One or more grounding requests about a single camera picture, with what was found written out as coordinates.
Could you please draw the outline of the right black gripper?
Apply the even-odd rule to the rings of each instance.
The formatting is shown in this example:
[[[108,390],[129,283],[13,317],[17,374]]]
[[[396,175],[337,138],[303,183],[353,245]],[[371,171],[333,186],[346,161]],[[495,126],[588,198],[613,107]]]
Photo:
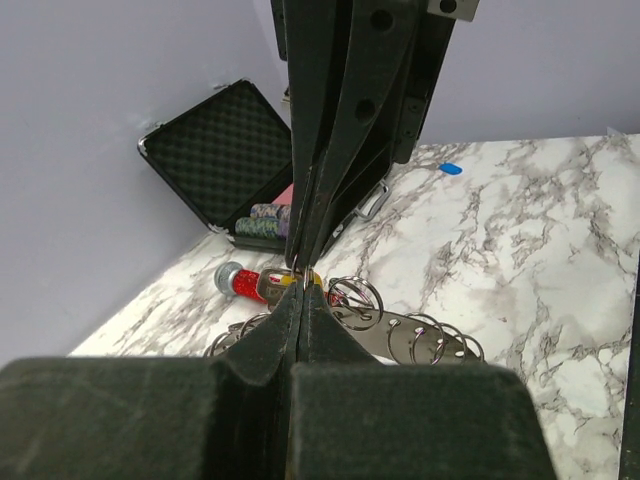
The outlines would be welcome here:
[[[407,162],[456,23],[475,1],[274,1],[288,64],[293,203],[286,262],[314,266],[334,197],[372,144]]]

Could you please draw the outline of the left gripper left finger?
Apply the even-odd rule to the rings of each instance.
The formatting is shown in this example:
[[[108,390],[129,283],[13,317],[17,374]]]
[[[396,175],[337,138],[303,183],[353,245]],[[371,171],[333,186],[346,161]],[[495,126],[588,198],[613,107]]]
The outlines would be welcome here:
[[[281,479],[303,292],[215,357],[35,357],[1,372],[5,479]]]

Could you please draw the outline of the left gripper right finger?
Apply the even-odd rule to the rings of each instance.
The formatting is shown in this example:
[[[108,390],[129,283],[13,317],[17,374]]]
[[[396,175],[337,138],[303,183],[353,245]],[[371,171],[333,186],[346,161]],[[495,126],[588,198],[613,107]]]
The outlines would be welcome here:
[[[552,479],[528,389],[511,370],[384,366],[304,289],[292,369],[297,479]]]

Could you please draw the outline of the yellow capped key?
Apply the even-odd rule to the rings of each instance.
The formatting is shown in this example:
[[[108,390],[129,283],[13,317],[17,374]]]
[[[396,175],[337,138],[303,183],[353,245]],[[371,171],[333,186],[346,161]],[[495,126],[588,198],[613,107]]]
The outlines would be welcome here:
[[[259,275],[256,290],[265,300],[267,309],[273,311],[287,288],[296,282],[303,283],[305,286],[317,285],[321,288],[324,297],[327,297],[321,277],[309,268],[296,272],[279,268],[264,269]]]

